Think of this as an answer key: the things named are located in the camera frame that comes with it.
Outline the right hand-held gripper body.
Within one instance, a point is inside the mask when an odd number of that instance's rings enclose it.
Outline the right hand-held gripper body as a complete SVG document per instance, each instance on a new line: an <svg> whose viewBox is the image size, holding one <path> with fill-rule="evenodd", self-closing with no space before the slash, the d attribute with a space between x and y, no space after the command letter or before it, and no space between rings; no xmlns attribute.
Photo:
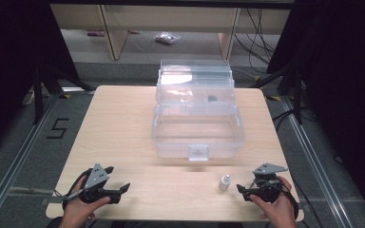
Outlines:
<svg viewBox="0 0 365 228"><path fill-rule="evenodd" d="M265 202L276 201L283 187L282 181L278 178L277 173L287 170L287 167L268 162L263 163L253 171L253 174L260 174L260 181L253 181L250 187L250 194L260 197Z"/></svg>

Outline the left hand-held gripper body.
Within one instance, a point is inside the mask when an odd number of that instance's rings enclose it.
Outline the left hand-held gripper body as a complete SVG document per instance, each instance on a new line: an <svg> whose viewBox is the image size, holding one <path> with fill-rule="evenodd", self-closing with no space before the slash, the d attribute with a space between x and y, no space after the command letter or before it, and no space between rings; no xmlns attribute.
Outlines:
<svg viewBox="0 0 365 228"><path fill-rule="evenodd" d="M83 192L79 195L80 200L92 203L101 198L110 197L110 203L118 203L121 195L110 194L109 190L104 188L109 175L99 163L96 163L86 175L87 180L82 184Z"/></svg>

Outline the small white bottle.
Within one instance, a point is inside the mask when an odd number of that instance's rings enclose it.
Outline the small white bottle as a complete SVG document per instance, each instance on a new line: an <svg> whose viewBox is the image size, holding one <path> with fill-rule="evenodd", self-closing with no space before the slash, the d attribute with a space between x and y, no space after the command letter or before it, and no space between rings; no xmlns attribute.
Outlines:
<svg viewBox="0 0 365 228"><path fill-rule="evenodd" d="M219 188L221 191L226 191L231 183L231 178L229 175L224 175L221 177L219 182Z"/></svg>

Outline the clear plastic storage box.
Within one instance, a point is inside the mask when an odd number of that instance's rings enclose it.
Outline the clear plastic storage box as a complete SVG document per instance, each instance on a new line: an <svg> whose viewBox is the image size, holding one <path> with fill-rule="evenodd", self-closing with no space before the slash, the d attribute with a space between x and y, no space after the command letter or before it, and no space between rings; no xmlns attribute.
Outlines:
<svg viewBox="0 0 365 228"><path fill-rule="evenodd" d="M245 131L229 63L162 60L151 137L161 158L234 157Z"/></svg>

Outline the person's right hand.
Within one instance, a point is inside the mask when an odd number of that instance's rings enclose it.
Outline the person's right hand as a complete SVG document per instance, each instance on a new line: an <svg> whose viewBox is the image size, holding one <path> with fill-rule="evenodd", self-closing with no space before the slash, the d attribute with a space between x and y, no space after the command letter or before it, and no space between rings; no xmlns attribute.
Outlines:
<svg viewBox="0 0 365 228"><path fill-rule="evenodd" d="M275 228L298 228L294 215L294 206L283 193L280 193L273 203L267 203L255 195L251 195L250 199L262 210L259 217L268 219Z"/></svg>

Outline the person's left hand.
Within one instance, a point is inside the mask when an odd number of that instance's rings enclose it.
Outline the person's left hand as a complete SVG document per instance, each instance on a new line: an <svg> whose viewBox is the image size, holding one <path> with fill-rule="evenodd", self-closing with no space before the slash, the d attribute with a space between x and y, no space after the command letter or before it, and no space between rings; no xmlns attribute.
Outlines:
<svg viewBox="0 0 365 228"><path fill-rule="evenodd" d="M104 197L92 203L84 203L79 198L67 203L59 228L81 228L89 219L96 221L95 211L110 202L110 197Z"/></svg>

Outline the black metal stand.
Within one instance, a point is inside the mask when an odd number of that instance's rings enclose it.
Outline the black metal stand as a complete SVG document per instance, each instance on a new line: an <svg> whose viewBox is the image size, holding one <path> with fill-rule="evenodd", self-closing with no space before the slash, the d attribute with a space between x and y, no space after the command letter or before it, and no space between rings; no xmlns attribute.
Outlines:
<svg viewBox="0 0 365 228"><path fill-rule="evenodd" d="M38 65L33 73L33 89L34 89L34 103L35 103L35 117L34 122L37 124L43 117L43 91L42 86L45 86L49 93L59 95L64 90L58 83L58 79L65 79L66 81L80 87L84 91L95 90L94 86L88 85L79 79L77 73L73 76L66 74L63 70L54 66L46 64Z"/></svg>
<svg viewBox="0 0 365 228"><path fill-rule="evenodd" d="M265 79L255 83L254 85L250 85L250 88L261 88L262 86L275 81L279 77L281 77L281 81L278 87L278 93L280 95L287 95L291 89L294 90L294 107L291 109L291 112L295 115L295 119L298 121L298 124L302 124L300 115L301 70L296 64L291 63L284 66Z"/></svg>

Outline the white power strip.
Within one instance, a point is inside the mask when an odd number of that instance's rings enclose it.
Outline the white power strip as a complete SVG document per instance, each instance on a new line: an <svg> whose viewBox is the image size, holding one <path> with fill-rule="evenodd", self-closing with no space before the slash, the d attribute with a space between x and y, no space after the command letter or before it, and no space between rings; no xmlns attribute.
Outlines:
<svg viewBox="0 0 365 228"><path fill-rule="evenodd" d="M28 93L25 95L23 101L22 101L22 105L29 105L33 102L35 98L35 93L33 90L29 90Z"/></svg>

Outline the dark curtain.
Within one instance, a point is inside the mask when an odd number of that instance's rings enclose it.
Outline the dark curtain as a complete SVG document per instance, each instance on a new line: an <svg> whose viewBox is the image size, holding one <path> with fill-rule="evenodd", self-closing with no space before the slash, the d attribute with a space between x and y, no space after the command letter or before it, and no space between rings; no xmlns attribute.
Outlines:
<svg viewBox="0 0 365 228"><path fill-rule="evenodd" d="M49 0L0 0L0 136L37 69L78 79Z"/></svg>
<svg viewBox="0 0 365 228"><path fill-rule="evenodd" d="M293 58L323 4L303 80L328 139L365 199L365 0L287 0L292 8L268 70Z"/></svg>

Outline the light wooden shelf unit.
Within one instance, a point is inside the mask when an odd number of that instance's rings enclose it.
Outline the light wooden shelf unit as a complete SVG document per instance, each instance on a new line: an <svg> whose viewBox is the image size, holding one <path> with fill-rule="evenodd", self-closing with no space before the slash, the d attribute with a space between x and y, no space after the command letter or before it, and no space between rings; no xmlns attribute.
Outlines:
<svg viewBox="0 0 365 228"><path fill-rule="evenodd" d="M231 56L233 35L254 33L261 24L264 34L280 35L289 16L287 9L198 8L52 4L60 29L101 30L110 58L120 58L130 30L210 32L219 35L221 56Z"/></svg>

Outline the clear plastic bag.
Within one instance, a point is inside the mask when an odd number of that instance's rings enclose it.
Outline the clear plastic bag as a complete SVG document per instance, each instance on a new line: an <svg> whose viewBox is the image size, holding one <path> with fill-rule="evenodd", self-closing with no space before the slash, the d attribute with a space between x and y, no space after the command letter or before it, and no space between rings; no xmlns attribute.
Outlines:
<svg viewBox="0 0 365 228"><path fill-rule="evenodd" d="M172 32L160 32L155 35L155 41L165 45L172 45L178 42L181 36Z"/></svg>

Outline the aluminium floor rail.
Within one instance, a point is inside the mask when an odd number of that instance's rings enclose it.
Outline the aluminium floor rail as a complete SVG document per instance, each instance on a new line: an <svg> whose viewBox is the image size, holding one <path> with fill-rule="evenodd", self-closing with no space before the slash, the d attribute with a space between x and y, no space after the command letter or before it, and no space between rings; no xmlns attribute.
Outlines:
<svg viewBox="0 0 365 228"><path fill-rule="evenodd" d="M282 97L282 105L286 111L295 111L294 106L291 104L290 99L287 96ZM291 126L298 137L303 152L305 153L307 161L309 162L311 169L317 179L317 183L325 199L327 200L338 227L354 228L354 225L351 222L343 203L341 202L336 190L334 189L334 186L329 180L326 171L317 157L317 153L312 146L304 130L304 127L298 122L298 119L299 114L296 114L295 112L289 117Z"/></svg>
<svg viewBox="0 0 365 228"><path fill-rule="evenodd" d="M45 121L47 120L49 112L58 98L58 95L48 96L46 103L43 105L43 113L37 120L32 119L32 125L27 131L27 136L22 140L21 146L15 153L10 165L5 170L4 175L0 179L0 209L10 191L13 182L16 180L23 165L25 164L31 148L35 145L37 137L40 134Z"/></svg>

